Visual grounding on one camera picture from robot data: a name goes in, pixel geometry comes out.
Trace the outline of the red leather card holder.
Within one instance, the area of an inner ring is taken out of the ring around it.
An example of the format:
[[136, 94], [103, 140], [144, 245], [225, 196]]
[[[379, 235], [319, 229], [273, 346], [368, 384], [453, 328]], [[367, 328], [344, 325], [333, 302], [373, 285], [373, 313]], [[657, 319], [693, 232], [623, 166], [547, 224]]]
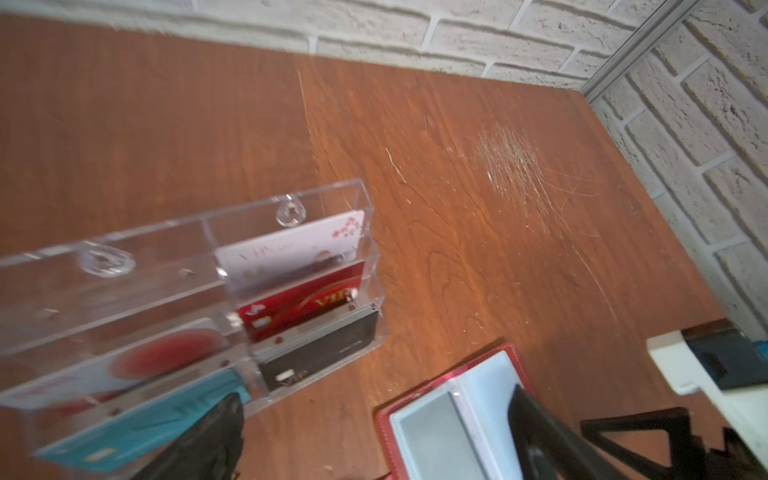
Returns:
[[508, 409], [532, 391], [503, 343], [380, 408], [375, 425], [390, 479], [521, 479]]

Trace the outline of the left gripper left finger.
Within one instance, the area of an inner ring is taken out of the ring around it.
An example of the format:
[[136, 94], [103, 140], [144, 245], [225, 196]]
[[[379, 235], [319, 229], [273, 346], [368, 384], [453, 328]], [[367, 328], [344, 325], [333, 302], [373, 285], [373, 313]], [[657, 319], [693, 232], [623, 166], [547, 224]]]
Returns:
[[236, 479], [244, 422], [239, 394], [226, 395], [132, 479]]

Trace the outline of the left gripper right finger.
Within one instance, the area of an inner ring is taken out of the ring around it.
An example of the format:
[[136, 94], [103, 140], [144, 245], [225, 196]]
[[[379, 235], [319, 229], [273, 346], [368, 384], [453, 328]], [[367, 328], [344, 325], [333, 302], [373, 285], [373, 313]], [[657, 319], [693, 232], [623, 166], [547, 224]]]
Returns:
[[626, 476], [518, 385], [508, 422], [525, 479], [624, 479]]

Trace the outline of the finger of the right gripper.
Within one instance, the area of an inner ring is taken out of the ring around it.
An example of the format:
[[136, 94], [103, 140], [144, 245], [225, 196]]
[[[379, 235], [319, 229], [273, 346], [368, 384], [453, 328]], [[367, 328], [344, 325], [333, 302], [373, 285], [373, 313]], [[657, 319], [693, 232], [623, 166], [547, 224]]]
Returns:
[[584, 420], [582, 436], [647, 479], [703, 479], [705, 452], [682, 407]]

